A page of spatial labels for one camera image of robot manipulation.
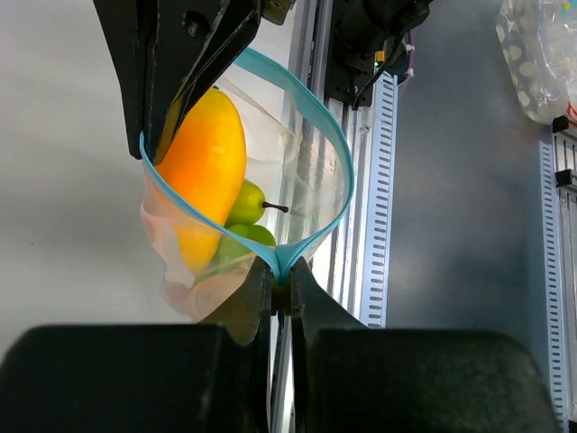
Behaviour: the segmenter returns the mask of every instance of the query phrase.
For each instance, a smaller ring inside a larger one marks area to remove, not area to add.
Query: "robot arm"
[[[421,24],[431,1],[344,2],[346,7],[334,16],[334,69],[346,70],[347,83],[347,74],[353,74],[355,84],[366,92],[370,82],[363,67],[373,69],[374,53],[386,40]],[[294,3],[94,0],[120,82],[130,154],[142,157],[142,137],[148,156],[158,160],[190,107],[254,39],[261,18],[282,25]],[[350,105],[354,104],[350,98],[360,99],[348,93],[329,96]]]

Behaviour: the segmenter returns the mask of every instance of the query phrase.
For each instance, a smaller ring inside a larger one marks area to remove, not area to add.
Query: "black mount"
[[[180,123],[254,39],[283,24],[294,0],[94,0],[123,97],[130,154],[161,159]]]
[[[29,331],[0,367],[0,429],[267,432],[278,311],[293,330],[296,432],[559,431],[535,362],[510,338],[368,329],[318,286],[304,259],[289,286],[271,281],[257,259],[198,325]]]
[[[555,173],[555,186],[577,194],[577,172],[572,169],[561,170]]]
[[[353,105],[354,93],[375,73],[375,52],[385,41],[402,37],[429,15],[432,0],[334,0],[325,96]],[[393,61],[404,55],[402,44],[391,53]],[[359,106],[372,104],[372,87]]]
[[[559,117],[553,119],[552,127],[553,127],[553,134],[557,134],[569,129],[571,127],[571,123],[569,122],[569,119],[567,117],[565,117],[564,115],[560,115]]]

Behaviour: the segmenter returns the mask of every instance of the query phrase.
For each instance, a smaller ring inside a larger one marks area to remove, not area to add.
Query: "clear plastic bag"
[[[505,0],[496,30],[525,114],[542,124],[577,120],[575,1]]]
[[[165,299],[193,321],[210,314],[243,283],[257,254],[276,281],[284,281],[298,257],[312,257],[353,195],[353,165],[343,133],[297,78],[247,49],[216,85],[233,101],[243,124],[244,177],[262,189],[267,201],[289,210],[267,210],[258,221],[274,235],[275,247],[231,232],[176,193],[146,156],[141,140],[142,222],[166,263]]]

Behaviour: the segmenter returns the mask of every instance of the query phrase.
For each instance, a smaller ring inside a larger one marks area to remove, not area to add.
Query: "green pear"
[[[262,189],[245,179],[224,226],[254,224],[261,219],[264,209],[268,207],[278,209],[285,214],[289,211],[286,206],[272,205],[267,202]]]
[[[272,233],[263,226],[243,225],[237,224],[228,228],[231,232],[236,233],[246,239],[251,239],[259,244],[275,246],[276,242]],[[221,264],[232,262],[239,257],[250,253],[250,248],[247,248],[232,237],[223,236],[221,238],[216,254],[218,261]]]

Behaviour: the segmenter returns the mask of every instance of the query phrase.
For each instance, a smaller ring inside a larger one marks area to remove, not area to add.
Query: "mango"
[[[210,88],[190,109],[156,169],[191,206],[223,226],[246,170],[243,123],[233,101]],[[193,273],[203,270],[215,255],[220,232],[193,218],[173,228],[185,265]]]

